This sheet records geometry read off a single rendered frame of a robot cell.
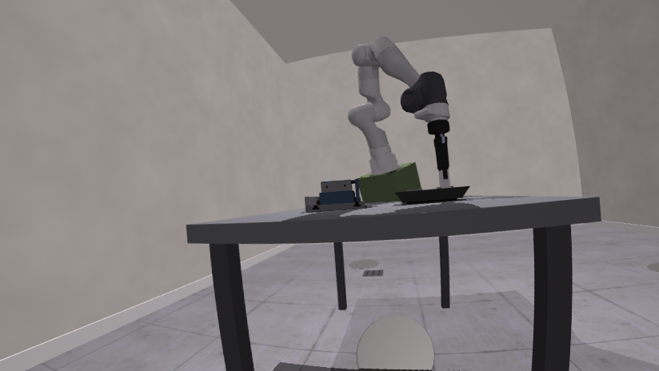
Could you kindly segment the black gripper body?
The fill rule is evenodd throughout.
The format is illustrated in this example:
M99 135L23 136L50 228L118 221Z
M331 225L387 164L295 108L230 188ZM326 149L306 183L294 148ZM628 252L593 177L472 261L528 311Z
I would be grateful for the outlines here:
M443 136L445 136L445 133L449 132L449 121L438 119L429 122L427 124L427 127L428 127L428 133L435 135L435 137L437 138L438 147L440 147L439 146L439 137L441 136L440 134L443 134Z

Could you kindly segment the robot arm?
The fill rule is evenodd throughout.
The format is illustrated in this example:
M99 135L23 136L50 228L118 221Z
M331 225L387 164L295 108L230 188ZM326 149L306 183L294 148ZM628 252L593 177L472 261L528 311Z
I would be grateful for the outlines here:
M350 109L348 119L365 135L371 157L369 175L400 169L402 166L398 165L396 156L391 151L385 131L375 125L375 122L390 116L389 104L383 100L380 93L379 66L387 75L409 86L401 95L401 107L405 112L414 114L416 119L425 122L450 118L444 79L441 74L433 71L419 75L394 42L387 37L376 38L373 44L355 46L352 59L358 66L359 93L368 97L368 100L367 104Z

